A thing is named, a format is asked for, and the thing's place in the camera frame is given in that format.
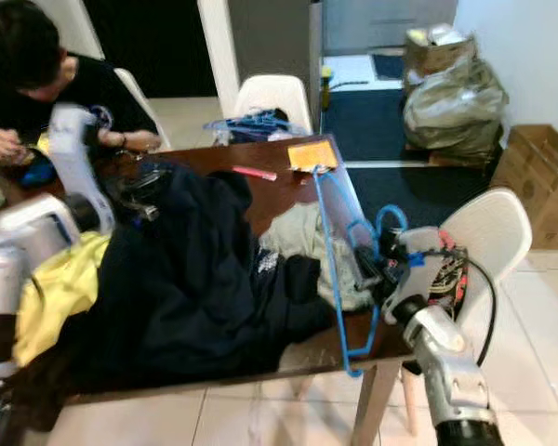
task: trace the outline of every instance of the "white plastic chair backrest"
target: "white plastic chair backrest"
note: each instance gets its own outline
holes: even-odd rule
[[[507,189],[490,190],[461,207],[442,225],[458,245],[466,246],[497,284],[525,257],[531,247],[529,218],[516,195]],[[470,267],[469,286],[461,325],[467,313],[482,302],[489,289],[479,271]]]
[[[137,102],[142,107],[142,109],[145,110],[145,112],[149,115],[149,117],[153,119],[153,121],[155,122],[155,125],[157,126],[157,133],[159,134],[162,145],[164,146],[163,148],[171,149],[169,138],[167,137],[164,128],[161,126],[161,124],[159,124],[155,111],[149,104],[149,101],[145,98],[145,95],[142,93],[142,90],[140,89],[140,86],[137,83],[135,77],[132,75],[131,72],[125,70],[124,68],[116,68],[115,73],[118,75],[118,77],[125,85],[125,87],[128,89],[128,91],[132,94],[134,99],[137,100]]]
[[[235,116],[267,109],[281,109],[289,122],[312,131],[312,120],[304,84],[296,76],[284,74],[261,74],[244,81],[233,110]]]

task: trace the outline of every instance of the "blue object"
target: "blue object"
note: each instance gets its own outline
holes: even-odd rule
[[[277,110],[262,110],[240,118],[213,121],[203,125],[203,128],[229,132],[234,143],[266,141],[278,130],[284,130],[294,136],[307,135],[303,128],[277,118],[276,113]]]
[[[36,188],[49,183],[56,177],[54,165],[43,155],[35,154],[27,172],[19,180],[24,188]]]
[[[333,174],[327,172],[323,175],[320,175],[319,166],[316,166],[312,172],[312,176],[314,178],[314,186],[316,188],[316,193],[318,195],[318,203],[320,206],[320,213],[321,218],[323,220],[323,232],[325,235],[325,247],[326,247],[326,255],[328,257],[328,265],[331,275],[331,283],[333,285],[333,294],[335,297],[335,308],[337,310],[337,326],[339,328],[339,341],[341,344],[341,351],[343,354],[343,367],[347,374],[353,378],[357,378],[362,375],[361,370],[354,370],[351,367],[351,360],[368,355],[370,350],[372,349],[372,345],[374,344],[374,338],[376,336],[376,331],[379,326],[379,316],[380,316],[380,309],[378,306],[374,306],[372,308],[372,322],[370,323],[370,330],[368,333],[368,338],[366,343],[361,348],[350,348],[348,341],[347,341],[347,332],[345,330],[345,320],[343,319],[343,310],[341,306],[341,293],[339,289],[339,281],[337,277],[337,266],[335,264],[335,254],[333,252],[333,243],[331,242],[331,221],[326,211],[326,203],[325,203],[325,196],[323,194],[323,190],[321,188],[323,181],[331,181],[334,186],[336,186],[338,194],[340,195],[341,202],[345,203],[350,215],[353,217],[355,216],[355,211],[353,210],[353,206],[351,201],[348,198],[348,194],[339,184],[339,182],[335,179]],[[370,239],[372,241],[372,249],[374,251],[374,257],[376,260],[380,257],[379,252],[379,237],[382,233],[382,219],[386,214],[393,214],[399,220],[399,224],[401,225],[401,230],[408,229],[407,218],[405,217],[405,213],[397,206],[389,204],[384,206],[380,209],[379,213],[377,214],[377,226],[374,228],[372,224],[366,220],[365,218],[356,218],[352,221],[352,223],[348,224],[346,227],[346,234],[349,241],[349,244],[352,248],[358,246],[358,242],[353,235],[353,229],[362,227],[366,229],[370,234]]]
[[[423,267],[426,265],[422,253],[412,253],[407,255],[407,264],[410,268]]]

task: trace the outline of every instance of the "cardboard box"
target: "cardboard box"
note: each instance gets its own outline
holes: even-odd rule
[[[449,45],[420,45],[407,35],[405,37],[404,75],[405,92],[411,93],[417,85],[409,83],[409,72],[414,70],[423,78],[435,72],[443,72],[452,67],[463,55],[475,56],[477,46],[473,36],[463,42]]]
[[[533,248],[558,248],[558,132],[551,125],[512,128],[490,187],[517,194],[531,222]]]

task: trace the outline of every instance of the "plastic bag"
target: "plastic bag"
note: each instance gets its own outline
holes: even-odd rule
[[[461,58],[411,93],[404,110],[405,134],[419,149],[438,150],[438,158],[449,164],[484,165],[508,101],[486,62]]]

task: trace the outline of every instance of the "orange sticky note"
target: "orange sticky note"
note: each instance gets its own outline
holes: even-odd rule
[[[287,148],[293,170],[311,172],[317,165],[334,169],[339,165],[329,141],[310,142]]]

